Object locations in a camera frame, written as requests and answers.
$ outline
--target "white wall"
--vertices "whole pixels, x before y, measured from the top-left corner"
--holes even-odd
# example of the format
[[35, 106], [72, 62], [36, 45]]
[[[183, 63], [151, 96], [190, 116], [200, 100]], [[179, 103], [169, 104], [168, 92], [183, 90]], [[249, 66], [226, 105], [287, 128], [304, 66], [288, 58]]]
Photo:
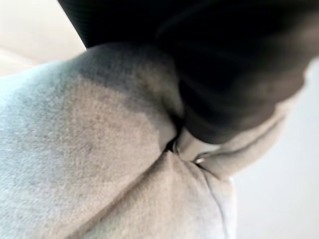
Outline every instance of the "white wall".
[[0, 0], [0, 76], [84, 50], [57, 0]]
[[235, 183], [239, 239], [319, 239], [319, 60], [278, 144]]

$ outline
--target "seam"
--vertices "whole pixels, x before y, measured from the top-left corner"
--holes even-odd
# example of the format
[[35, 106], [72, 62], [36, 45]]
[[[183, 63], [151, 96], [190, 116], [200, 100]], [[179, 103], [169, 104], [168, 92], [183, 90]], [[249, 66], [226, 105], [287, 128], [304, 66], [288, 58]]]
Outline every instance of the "seam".
[[223, 210], [222, 210], [222, 207], [221, 207], [219, 201], [217, 200], [217, 197], [215, 196], [215, 194], [213, 193], [211, 187], [209, 186], [209, 182], [208, 182], [208, 178], [207, 178], [206, 174], [203, 173], [203, 175], [204, 175], [205, 182], [207, 184], [208, 191], [210, 192], [210, 195], [212, 196], [212, 198], [214, 199], [214, 201], [216, 202], [216, 204], [218, 206], [218, 209], [219, 209], [219, 212], [220, 212], [220, 217], [221, 217], [221, 220], [222, 220], [224, 238], [227, 239], [228, 236], [227, 236], [227, 231], [226, 231], [225, 215], [223, 213]]

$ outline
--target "grey fabric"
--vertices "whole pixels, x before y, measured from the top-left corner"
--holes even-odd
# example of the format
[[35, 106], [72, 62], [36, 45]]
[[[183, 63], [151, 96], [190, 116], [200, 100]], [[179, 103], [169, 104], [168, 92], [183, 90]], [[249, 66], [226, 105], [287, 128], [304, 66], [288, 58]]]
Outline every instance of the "grey fabric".
[[286, 103], [200, 166], [163, 152], [183, 117], [172, 61], [101, 45], [0, 79], [0, 237], [233, 239], [230, 176], [276, 139]]

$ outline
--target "black sleeve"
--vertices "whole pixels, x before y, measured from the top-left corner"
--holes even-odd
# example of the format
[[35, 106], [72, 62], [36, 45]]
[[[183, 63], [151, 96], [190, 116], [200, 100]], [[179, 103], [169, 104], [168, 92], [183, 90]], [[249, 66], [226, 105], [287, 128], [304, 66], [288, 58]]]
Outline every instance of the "black sleeve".
[[302, 87], [318, 53], [318, 0], [59, 2], [87, 47], [139, 41], [169, 52], [185, 126], [209, 143], [267, 120]]
[[159, 27], [158, 42], [181, 78], [185, 126], [196, 138], [224, 143], [302, 87], [318, 53], [318, 4], [288, 2], [205, 1]]

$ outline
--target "light gray surface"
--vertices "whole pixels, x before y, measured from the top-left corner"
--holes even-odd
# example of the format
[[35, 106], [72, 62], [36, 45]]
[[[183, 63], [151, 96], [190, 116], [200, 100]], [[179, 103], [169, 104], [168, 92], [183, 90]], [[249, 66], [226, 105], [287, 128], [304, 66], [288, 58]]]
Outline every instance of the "light gray surface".
[[235, 178], [239, 239], [319, 238], [319, 60], [279, 143]]
[[[21, 65], [25, 59], [36, 64], [67, 59], [83, 51], [83, 44], [56, 0], [0, 0], [0, 6], [0, 48], [4, 49], [0, 63], [12, 56], [22, 61], [6, 69], [1, 65], [0, 75], [28, 68]], [[261, 162], [235, 179], [239, 239], [319, 238], [316, 71], [280, 142]]]

